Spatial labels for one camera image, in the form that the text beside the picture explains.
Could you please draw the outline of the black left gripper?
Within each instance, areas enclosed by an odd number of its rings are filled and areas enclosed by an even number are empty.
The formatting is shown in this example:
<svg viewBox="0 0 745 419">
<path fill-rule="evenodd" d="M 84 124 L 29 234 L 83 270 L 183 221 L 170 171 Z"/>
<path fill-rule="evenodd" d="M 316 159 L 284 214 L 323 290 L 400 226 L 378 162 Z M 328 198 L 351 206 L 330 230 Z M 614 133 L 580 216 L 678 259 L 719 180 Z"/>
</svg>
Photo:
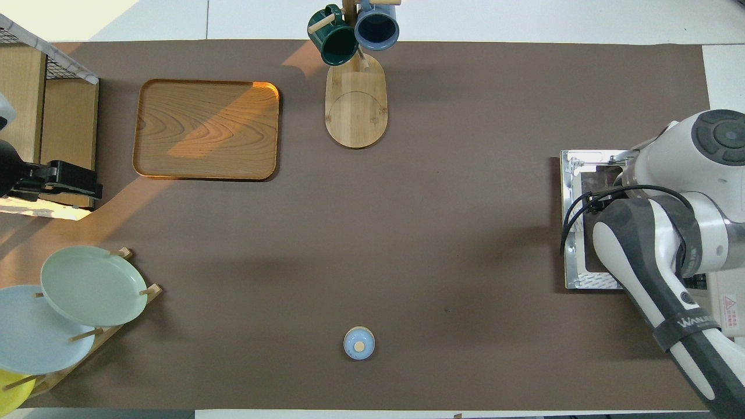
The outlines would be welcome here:
<svg viewBox="0 0 745 419">
<path fill-rule="evenodd" d="M 30 175 L 45 184 L 19 182 Z M 71 186 L 93 188 L 77 189 Z M 45 165 L 24 162 L 10 143 L 1 140 L 1 198 L 37 201 L 41 194 L 72 194 L 98 200 L 103 196 L 103 189 L 104 185 L 97 183 L 97 174 L 91 169 L 63 160 L 51 160 Z"/>
</svg>

